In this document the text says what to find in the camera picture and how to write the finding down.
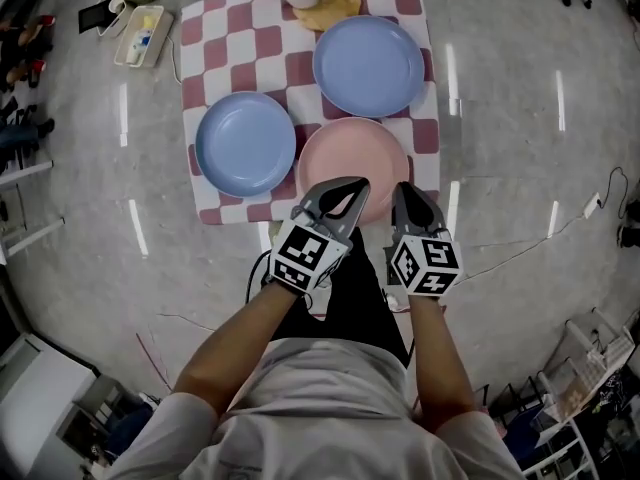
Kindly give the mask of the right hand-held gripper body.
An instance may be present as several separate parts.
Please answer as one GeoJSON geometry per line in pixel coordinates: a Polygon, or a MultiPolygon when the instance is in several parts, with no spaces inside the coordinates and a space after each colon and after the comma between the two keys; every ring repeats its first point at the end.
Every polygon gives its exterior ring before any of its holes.
{"type": "Polygon", "coordinates": [[[409,296],[440,298],[463,274],[460,246],[447,228],[420,235],[394,231],[385,258],[387,284],[409,296]]]}

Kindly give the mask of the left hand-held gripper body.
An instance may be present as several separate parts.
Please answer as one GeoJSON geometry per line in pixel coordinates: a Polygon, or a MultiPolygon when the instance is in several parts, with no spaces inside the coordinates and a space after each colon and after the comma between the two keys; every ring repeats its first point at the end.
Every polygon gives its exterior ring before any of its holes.
{"type": "Polygon", "coordinates": [[[335,228],[323,213],[296,206],[275,238],[270,277],[295,294],[312,292],[327,281],[352,249],[350,235],[355,227],[335,228]]]}

